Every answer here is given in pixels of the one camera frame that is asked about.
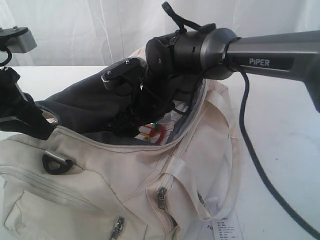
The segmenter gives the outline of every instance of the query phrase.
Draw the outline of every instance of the white bag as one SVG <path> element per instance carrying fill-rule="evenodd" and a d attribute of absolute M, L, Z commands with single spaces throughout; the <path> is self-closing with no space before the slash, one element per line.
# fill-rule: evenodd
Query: white bag
<path fill-rule="evenodd" d="M 4 227 L 24 240 L 171 240 L 196 220 L 225 217 L 239 188 L 238 128 L 227 87 L 205 80 L 202 88 L 180 135 L 165 145 L 104 144 L 62 126 L 46 141 L 1 141 Z M 51 175 L 43 156 L 73 166 Z"/>

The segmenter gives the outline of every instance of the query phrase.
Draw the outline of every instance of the white wall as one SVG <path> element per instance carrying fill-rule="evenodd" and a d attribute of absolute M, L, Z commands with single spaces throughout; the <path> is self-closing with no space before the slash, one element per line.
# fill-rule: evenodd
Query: white wall
<path fill-rule="evenodd" d="M 29 27 L 38 47 L 12 66 L 109 65 L 177 29 L 164 0 L 0 0 L 0 26 Z M 320 29 L 319 0 L 169 0 L 200 25 L 249 37 Z"/>

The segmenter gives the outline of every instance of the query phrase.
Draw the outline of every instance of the black cable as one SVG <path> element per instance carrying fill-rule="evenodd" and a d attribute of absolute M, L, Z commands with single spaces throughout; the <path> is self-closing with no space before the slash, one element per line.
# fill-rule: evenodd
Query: black cable
<path fill-rule="evenodd" d="M 265 187 L 269 190 L 271 195 L 275 198 L 275 200 L 281 205 L 281 207 L 290 215 L 290 217 L 300 225 L 307 233 L 309 233 L 312 237 L 314 237 L 317 240 L 320 240 L 320 232 L 318 232 L 316 229 L 314 229 L 311 225 L 309 225 L 287 202 L 286 200 L 280 195 L 280 193 L 277 191 L 277 189 L 273 186 L 273 184 L 270 182 L 268 176 L 266 175 L 263 167 L 261 166 L 261 163 L 259 161 L 259 158 L 256 154 L 256 151 L 254 149 L 254 146 L 251 143 L 251 140 L 248 136 L 248 133 L 246 131 L 245 127 L 245 110 L 246 110 L 246 103 L 249 95 L 250 90 L 250 83 L 249 78 L 246 74 L 246 72 L 243 70 L 243 68 L 235 64 L 235 67 L 238 69 L 238 71 L 241 73 L 244 82 L 245 82 L 245 89 L 244 94 L 241 102 L 240 107 L 240 114 L 239 114 L 239 125 L 240 130 L 244 139 L 244 142 L 246 144 L 246 147 L 248 148 L 249 154 L 252 158 L 253 164 L 263 182 Z"/>
<path fill-rule="evenodd" d="M 3 46 L 0 48 L 0 51 L 2 52 L 6 52 L 8 54 L 8 57 L 6 60 L 4 60 L 3 62 L 0 62 L 0 67 L 4 67 L 5 65 L 7 65 L 11 59 L 12 59 L 12 53 L 11 51 L 9 50 L 9 48 L 7 48 L 7 46 Z"/>

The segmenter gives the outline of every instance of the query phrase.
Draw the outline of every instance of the bag strap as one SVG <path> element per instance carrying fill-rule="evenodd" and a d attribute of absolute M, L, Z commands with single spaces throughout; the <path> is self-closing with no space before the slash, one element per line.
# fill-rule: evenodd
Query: bag strap
<path fill-rule="evenodd" d="M 230 174 L 230 181 L 228 186 L 228 191 L 226 194 L 225 201 L 222 207 L 218 210 L 215 215 L 211 215 L 205 206 L 199 201 L 196 180 L 187 167 L 186 162 L 183 161 L 181 158 L 175 158 L 170 161 L 171 165 L 167 168 L 165 173 L 173 175 L 185 188 L 188 195 L 190 196 L 192 203 L 197 211 L 199 217 L 202 220 L 212 220 L 212 219 L 222 219 L 229 214 L 232 210 L 238 196 L 238 190 L 240 185 L 240 160 L 241 160 L 241 153 L 240 153 L 240 145 L 239 139 L 237 137 L 238 131 L 236 127 L 235 118 L 231 107 L 227 104 L 224 97 L 214 89 L 211 89 L 207 92 L 205 100 L 210 103 L 212 106 L 217 108 L 224 116 L 227 124 L 229 126 L 229 136 L 232 144 L 232 167 L 231 167 L 231 174 Z"/>

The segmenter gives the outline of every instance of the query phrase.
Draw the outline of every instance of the white table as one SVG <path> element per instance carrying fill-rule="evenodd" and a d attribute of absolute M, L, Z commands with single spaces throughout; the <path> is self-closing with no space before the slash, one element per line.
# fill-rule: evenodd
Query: white table
<path fill-rule="evenodd" d="M 102 66 L 15 67 L 19 85 L 35 100 L 97 73 Z M 270 180 L 291 206 L 320 231 L 320 114 L 300 82 L 249 75 L 251 90 L 245 123 Z M 238 114 L 244 91 L 235 73 L 223 83 Z M 0 132 L 0 139 L 11 133 Z M 245 240 L 312 240 L 266 190 L 244 149 L 242 179 L 235 206 Z M 10 240 L 0 230 L 0 239 Z"/>

